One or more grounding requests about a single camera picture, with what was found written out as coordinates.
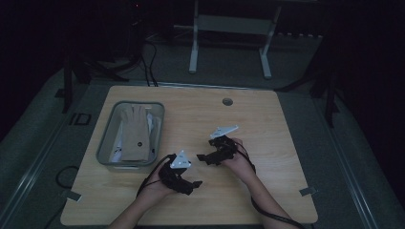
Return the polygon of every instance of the white object in bin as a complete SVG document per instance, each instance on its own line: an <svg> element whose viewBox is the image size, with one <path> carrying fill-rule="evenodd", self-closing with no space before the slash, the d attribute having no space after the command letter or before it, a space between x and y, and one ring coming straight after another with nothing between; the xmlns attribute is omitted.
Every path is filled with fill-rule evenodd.
<svg viewBox="0 0 405 229"><path fill-rule="evenodd" d="M215 138L218 136L229 134L239 128L238 125L230 126L230 127L218 127L217 130L211 135L211 138Z"/></svg>
<svg viewBox="0 0 405 229"><path fill-rule="evenodd" d="M191 163L188 161L187 156L184 154L184 150L181 150L180 153L176 156L175 160L170 164L172 169L186 169L190 168Z"/></svg>
<svg viewBox="0 0 405 229"><path fill-rule="evenodd" d="M153 116L148 113L146 118L148 119L148 127L149 127L149 135L150 135L152 133L152 129L153 129Z"/></svg>

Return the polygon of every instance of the metal stand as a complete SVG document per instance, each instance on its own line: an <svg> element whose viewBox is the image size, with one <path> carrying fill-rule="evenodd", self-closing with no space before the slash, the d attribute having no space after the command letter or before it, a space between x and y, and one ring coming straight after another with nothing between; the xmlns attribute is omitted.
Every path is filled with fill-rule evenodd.
<svg viewBox="0 0 405 229"><path fill-rule="evenodd" d="M274 34L280 11L281 6L277 8L272 20L204 15L199 14L199 0L195 0L193 47L191 49L190 67L188 71L190 73L197 72L197 60L199 57L199 31L225 31L247 34L262 34L266 35L267 40L264 46L259 49L259 55L262 61L264 77L266 79L270 79L271 71L268 65L267 52L270 46L271 38Z"/></svg>

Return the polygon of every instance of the hand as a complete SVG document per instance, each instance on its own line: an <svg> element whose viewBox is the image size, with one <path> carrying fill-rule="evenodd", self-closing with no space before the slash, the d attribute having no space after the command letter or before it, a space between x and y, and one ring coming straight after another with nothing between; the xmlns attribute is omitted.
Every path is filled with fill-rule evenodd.
<svg viewBox="0 0 405 229"><path fill-rule="evenodd" d="M163 163L158 167L158 169L150 176L146 186L140 192L137 198L143 199L143 203L148 206L146 208L153 207L159 203L162 199L170 194L176 193L176 191L169 189L160 181L159 171L163 167Z"/></svg>
<svg viewBox="0 0 405 229"><path fill-rule="evenodd" d="M242 153L247 156L243 142L238 138L232 138L232 140L236 142L239 153L236 153L232 159L224 160L222 165L228 167L239 179L246 183L256 175L250 163L241 155Z"/></svg>

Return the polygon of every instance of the plastic bin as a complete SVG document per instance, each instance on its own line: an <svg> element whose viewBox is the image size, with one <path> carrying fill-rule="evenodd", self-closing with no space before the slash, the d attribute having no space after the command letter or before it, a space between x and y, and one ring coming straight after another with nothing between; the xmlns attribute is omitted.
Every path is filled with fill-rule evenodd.
<svg viewBox="0 0 405 229"><path fill-rule="evenodd" d="M123 161L117 160L117 151L119 151L119 142L122 135L122 121L120 113L128 104L142 105L146 112L152 115L153 128L150 133L150 153L149 158L143 161ZM116 172L139 172L150 173L154 162L158 157L160 146L161 128L164 118L164 106L159 102L138 102L138 101L120 101L110 114L104 135L98 147L96 158L99 163L106 165L109 169Z"/></svg>

